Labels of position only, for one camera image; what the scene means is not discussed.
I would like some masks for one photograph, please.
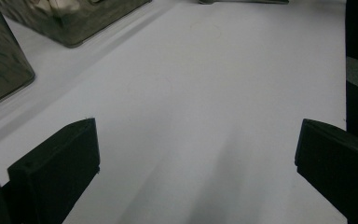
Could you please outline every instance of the white surface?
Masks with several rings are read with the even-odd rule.
[[[37,80],[0,104],[0,183],[95,117],[101,172],[67,224],[345,223],[294,165],[302,119],[345,128],[344,11],[155,0],[77,49],[9,21]]]

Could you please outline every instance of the white table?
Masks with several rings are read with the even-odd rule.
[[[65,223],[345,223],[294,158],[345,128],[345,1],[155,0],[77,49],[9,21],[37,73],[0,104],[6,168],[94,117],[101,172]]]

